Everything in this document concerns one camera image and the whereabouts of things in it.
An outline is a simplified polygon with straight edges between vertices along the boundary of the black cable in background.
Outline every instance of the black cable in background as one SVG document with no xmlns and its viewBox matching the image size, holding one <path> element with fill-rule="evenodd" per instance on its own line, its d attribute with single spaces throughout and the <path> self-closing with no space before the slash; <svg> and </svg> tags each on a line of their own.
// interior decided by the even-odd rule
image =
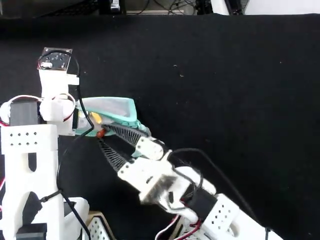
<svg viewBox="0 0 320 240">
<path fill-rule="evenodd" d="M 140 12 L 138 12 L 136 15 L 142 14 L 149 7 L 150 2 L 151 2 L 151 0 L 147 0 L 143 9 Z"/>
</svg>

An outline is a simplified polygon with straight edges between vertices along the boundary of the equipment in background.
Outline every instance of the equipment in background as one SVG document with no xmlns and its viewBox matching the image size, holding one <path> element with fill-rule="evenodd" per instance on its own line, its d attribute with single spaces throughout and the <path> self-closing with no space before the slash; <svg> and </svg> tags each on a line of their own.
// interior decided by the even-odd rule
<svg viewBox="0 0 320 240">
<path fill-rule="evenodd" d="M 213 12 L 221 15 L 319 14 L 318 0 L 211 0 Z"/>
</svg>

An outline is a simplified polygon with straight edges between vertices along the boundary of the black fabric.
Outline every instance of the black fabric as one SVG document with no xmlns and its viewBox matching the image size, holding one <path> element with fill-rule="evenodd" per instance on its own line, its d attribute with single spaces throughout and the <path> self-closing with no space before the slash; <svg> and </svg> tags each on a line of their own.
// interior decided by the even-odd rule
<svg viewBox="0 0 320 240">
<path fill-rule="evenodd" d="M 319 26 L 318 15 L 0 21 L 0 101 L 39 96 L 36 62 L 43 47 L 72 48 L 84 97 L 135 99 L 156 138 L 172 149 L 207 152 L 264 226 L 284 239 L 316 240 Z M 60 153 L 72 139 L 59 139 Z M 184 160 L 239 203 L 198 155 Z M 61 174 L 65 192 L 101 210 L 119 239 L 152 239 L 173 217 L 140 205 L 93 138 L 77 143 Z"/>
</svg>

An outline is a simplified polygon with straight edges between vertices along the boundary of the white plastic frame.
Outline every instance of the white plastic frame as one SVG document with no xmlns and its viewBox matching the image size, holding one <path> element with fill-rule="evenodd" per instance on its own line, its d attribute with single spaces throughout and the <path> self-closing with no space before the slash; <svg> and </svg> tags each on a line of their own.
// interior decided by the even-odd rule
<svg viewBox="0 0 320 240">
<path fill-rule="evenodd" d="M 58 190 L 57 126 L 50 124 L 1 128 L 1 150 L 5 155 L 6 192 L 2 201 L 2 226 L 6 240 L 14 240 L 22 226 L 22 212 L 29 193 L 39 199 Z M 36 153 L 36 171 L 29 169 L 28 154 Z M 47 240 L 62 240 L 64 205 L 59 194 L 42 205 L 46 215 Z"/>
</svg>

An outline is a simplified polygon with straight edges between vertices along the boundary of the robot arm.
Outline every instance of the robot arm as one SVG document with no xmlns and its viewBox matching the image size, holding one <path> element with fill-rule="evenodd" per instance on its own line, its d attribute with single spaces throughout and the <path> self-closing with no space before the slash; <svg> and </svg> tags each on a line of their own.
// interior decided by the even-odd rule
<svg viewBox="0 0 320 240">
<path fill-rule="evenodd" d="M 142 204 L 158 204 L 166 212 L 181 216 L 183 225 L 190 230 L 194 229 L 190 224 L 198 223 L 193 236 L 199 240 L 282 239 L 273 231 L 266 232 L 227 196 L 217 194 L 215 186 L 191 167 L 174 168 L 169 162 L 172 151 L 159 140 L 117 124 L 105 128 L 134 148 L 125 155 L 106 143 L 108 137 L 99 140 L 118 177 L 140 192 Z M 138 157 L 131 157 L 132 151 Z M 187 201 L 193 185 L 197 187 L 193 189 L 197 196 Z"/>
</svg>

